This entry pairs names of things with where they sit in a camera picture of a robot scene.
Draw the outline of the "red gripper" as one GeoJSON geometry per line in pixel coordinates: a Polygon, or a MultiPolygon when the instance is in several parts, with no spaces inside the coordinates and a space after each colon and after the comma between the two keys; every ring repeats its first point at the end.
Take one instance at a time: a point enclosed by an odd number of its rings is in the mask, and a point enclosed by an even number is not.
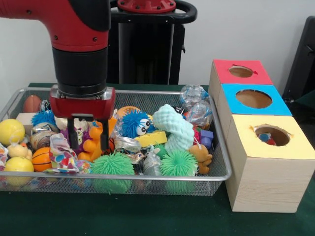
{"type": "Polygon", "coordinates": [[[115,98],[114,88],[106,88],[99,95],[82,98],[65,96],[58,88],[51,88],[50,104],[52,111],[56,117],[68,119],[69,145],[72,149],[78,149],[77,132],[74,129],[73,118],[100,120],[102,124],[101,150],[107,151],[109,149],[108,119],[113,115],[115,98]]]}

